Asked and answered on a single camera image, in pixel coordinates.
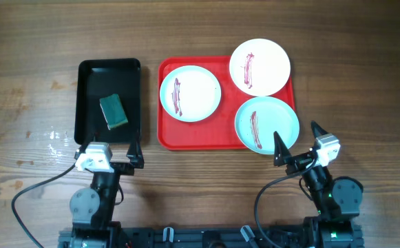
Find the tray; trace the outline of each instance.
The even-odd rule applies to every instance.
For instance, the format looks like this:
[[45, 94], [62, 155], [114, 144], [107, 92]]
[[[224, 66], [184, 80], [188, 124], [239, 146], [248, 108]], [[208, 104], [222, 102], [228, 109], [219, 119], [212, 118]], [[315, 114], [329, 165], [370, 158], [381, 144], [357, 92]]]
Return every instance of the tray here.
[[[117, 93], [128, 123], [108, 130], [100, 99]], [[130, 143], [141, 134], [140, 61], [137, 59], [87, 60], [78, 67], [74, 140], [88, 136], [106, 143]]]
[[[230, 56], [171, 57], [160, 64], [158, 89], [163, 79], [184, 65], [197, 65], [212, 72], [221, 85], [221, 102], [215, 112], [202, 121], [186, 123], [172, 118], [158, 99], [157, 136], [160, 144], [170, 150], [246, 149], [235, 133], [238, 108], [253, 98], [236, 87], [229, 73]], [[291, 77], [286, 85], [271, 95], [295, 110]]]

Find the red tray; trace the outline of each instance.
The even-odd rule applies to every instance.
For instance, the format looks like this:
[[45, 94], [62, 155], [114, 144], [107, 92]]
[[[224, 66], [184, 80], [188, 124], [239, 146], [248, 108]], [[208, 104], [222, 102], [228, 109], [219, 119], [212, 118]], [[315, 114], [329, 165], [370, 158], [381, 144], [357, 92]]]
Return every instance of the red tray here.
[[[254, 96], [245, 94], [233, 83], [229, 61], [230, 56], [191, 56], [168, 58], [160, 64], [158, 89], [171, 71], [184, 65], [197, 65], [208, 69], [221, 85], [221, 101], [215, 112], [195, 123], [174, 119], [163, 109], [158, 97], [157, 136], [163, 147], [170, 150], [246, 148], [236, 135], [235, 115], [240, 106]], [[271, 96], [283, 100], [295, 110], [291, 77], [279, 92]]]

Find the wooden tabletop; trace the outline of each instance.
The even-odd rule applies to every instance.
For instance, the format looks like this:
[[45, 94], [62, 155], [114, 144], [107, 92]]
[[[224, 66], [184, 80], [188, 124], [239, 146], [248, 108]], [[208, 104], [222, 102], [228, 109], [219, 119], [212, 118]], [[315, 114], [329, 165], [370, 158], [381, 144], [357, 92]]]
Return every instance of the wooden tabletop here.
[[[313, 143], [310, 121], [341, 142], [334, 177], [365, 187], [367, 247], [400, 247], [400, 1], [0, 1], [0, 247], [33, 247], [10, 202], [73, 162], [77, 68], [86, 59], [137, 58], [142, 72], [145, 168], [122, 177], [114, 220], [124, 227], [254, 225], [253, 202], [285, 175], [249, 150], [170, 152], [156, 135], [158, 65], [170, 56], [230, 55], [267, 38], [292, 64], [301, 132], [292, 153]], [[127, 145], [114, 146], [115, 157]], [[42, 244], [72, 226], [68, 203], [91, 182], [76, 170], [20, 197], [17, 209]], [[265, 225], [298, 224], [316, 209], [297, 179], [270, 189]]]

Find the sponge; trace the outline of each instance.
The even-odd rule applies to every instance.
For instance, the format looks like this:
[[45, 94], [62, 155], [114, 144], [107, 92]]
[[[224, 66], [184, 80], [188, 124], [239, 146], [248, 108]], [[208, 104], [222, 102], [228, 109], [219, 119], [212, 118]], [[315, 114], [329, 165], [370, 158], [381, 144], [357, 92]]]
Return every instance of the sponge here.
[[102, 98], [100, 101], [109, 130], [128, 123], [122, 103], [120, 102], [120, 97], [117, 94]]

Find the white plate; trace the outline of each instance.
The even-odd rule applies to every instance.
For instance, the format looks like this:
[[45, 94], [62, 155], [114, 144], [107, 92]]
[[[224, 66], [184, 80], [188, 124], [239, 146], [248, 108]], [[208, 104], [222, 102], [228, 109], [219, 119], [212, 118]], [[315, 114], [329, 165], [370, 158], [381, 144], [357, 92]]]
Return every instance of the white plate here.
[[290, 148], [299, 136], [299, 121], [287, 103], [269, 96], [255, 97], [241, 105], [236, 112], [235, 130], [249, 149], [273, 155], [273, 133], [277, 131]]
[[220, 99], [221, 87], [217, 78], [195, 65], [170, 72], [160, 87], [163, 108], [180, 121], [201, 121], [216, 110]]
[[290, 60], [278, 44], [267, 39], [252, 39], [238, 46], [230, 59], [233, 82], [252, 96], [278, 92], [290, 77]]

